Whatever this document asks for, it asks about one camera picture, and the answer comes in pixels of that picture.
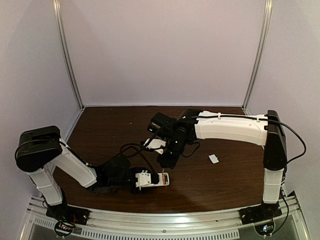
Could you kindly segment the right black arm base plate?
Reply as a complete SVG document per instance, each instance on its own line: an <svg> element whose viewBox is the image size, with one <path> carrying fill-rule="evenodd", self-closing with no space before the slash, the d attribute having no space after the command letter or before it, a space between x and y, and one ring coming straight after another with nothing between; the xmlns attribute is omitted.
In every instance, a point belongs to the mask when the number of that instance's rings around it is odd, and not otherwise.
<svg viewBox="0 0 320 240"><path fill-rule="evenodd" d="M262 203L239 210L240 219L243 225L272 220L282 215L279 203Z"/></svg>

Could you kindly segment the white remote control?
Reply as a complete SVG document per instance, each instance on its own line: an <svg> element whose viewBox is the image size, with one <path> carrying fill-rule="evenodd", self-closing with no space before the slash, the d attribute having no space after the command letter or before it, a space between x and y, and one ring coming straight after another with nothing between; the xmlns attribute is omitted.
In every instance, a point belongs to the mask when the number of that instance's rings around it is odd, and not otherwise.
<svg viewBox="0 0 320 240"><path fill-rule="evenodd" d="M170 176L167 172L158 173L158 183L156 187L167 187L170 185Z"/></svg>

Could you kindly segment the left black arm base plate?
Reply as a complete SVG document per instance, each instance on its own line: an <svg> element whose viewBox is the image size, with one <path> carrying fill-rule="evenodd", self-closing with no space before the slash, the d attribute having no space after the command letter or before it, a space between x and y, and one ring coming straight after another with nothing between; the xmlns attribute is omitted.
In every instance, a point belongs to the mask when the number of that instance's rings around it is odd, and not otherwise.
<svg viewBox="0 0 320 240"><path fill-rule="evenodd" d="M48 206L46 216L54 218L57 221L67 222L70 224L86 225L90 211L88 209L74 206Z"/></svg>

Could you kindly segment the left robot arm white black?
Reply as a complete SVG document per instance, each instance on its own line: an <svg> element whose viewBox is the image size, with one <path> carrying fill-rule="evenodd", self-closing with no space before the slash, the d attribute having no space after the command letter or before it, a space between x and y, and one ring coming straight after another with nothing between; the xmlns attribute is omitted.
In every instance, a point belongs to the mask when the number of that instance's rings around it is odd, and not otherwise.
<svg viewBox="0 0 320 240"><path fill-rule="evenodd" d="M96 194L112 193L121 188L138 193L142 190L137 184L139 177L155 174L145 167L131 167L129 159L122 155L116 155L98 166L91 165L68 146L55 125L24 131L19 137L14 158L17 167L27 173L57 219L62 219L67 211L67 198L53 177L52 166Z"/></svg>

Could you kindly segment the white battery compartment cover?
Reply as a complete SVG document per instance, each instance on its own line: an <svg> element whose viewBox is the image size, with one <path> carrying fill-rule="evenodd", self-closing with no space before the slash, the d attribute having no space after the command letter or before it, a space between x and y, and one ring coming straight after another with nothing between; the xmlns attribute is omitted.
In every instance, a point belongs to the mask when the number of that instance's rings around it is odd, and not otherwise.
<svg viewBox="0 0 320 240"><path fill-rule="evenodd" d="M219 159L217 158L217 156L215 154L209 155L208 158L213 164L219 163Z"/></svg>

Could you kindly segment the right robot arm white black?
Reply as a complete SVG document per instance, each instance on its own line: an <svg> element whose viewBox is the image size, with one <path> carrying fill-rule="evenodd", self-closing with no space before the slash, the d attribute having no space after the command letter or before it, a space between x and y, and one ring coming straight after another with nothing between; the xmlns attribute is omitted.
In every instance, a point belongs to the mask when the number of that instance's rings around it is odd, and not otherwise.
<svg viewBox="0 0 320 240"><path fill-rule="evenodd" d="M275 110L267 114L238 115L187 109L179 118L158 112L147 127L152 137L142 147L157 151L162 168L173 169L183 155L186 145L197 140L220 139L240 141L262 146L264 185L262 203L256 210L275 214L279 210L279 196L287 165L285 123Z"/></svg>

